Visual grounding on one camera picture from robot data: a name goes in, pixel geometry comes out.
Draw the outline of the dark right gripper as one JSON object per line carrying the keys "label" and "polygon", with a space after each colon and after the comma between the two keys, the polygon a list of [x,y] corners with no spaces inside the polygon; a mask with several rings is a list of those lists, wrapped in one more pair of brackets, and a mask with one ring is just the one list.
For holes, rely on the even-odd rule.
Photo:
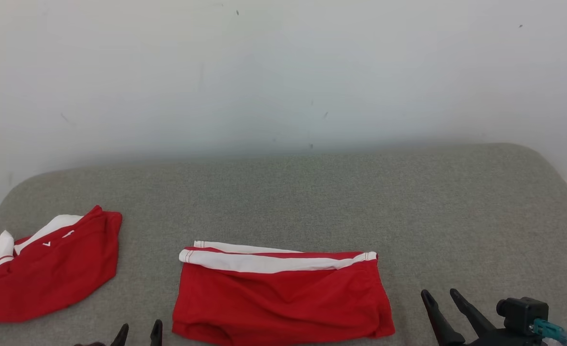
{"label": "dark right gripper", "polygon": [[435,339],[440,346],[547,346],[540,335],[531,331],[532,326],[522,328],[496,328],[458,290],[451,288],[450,296],[459,311],[470,322],[476,337],[471,339],[456,332],[441,313],[439,304],[431,293],[420,293]]}

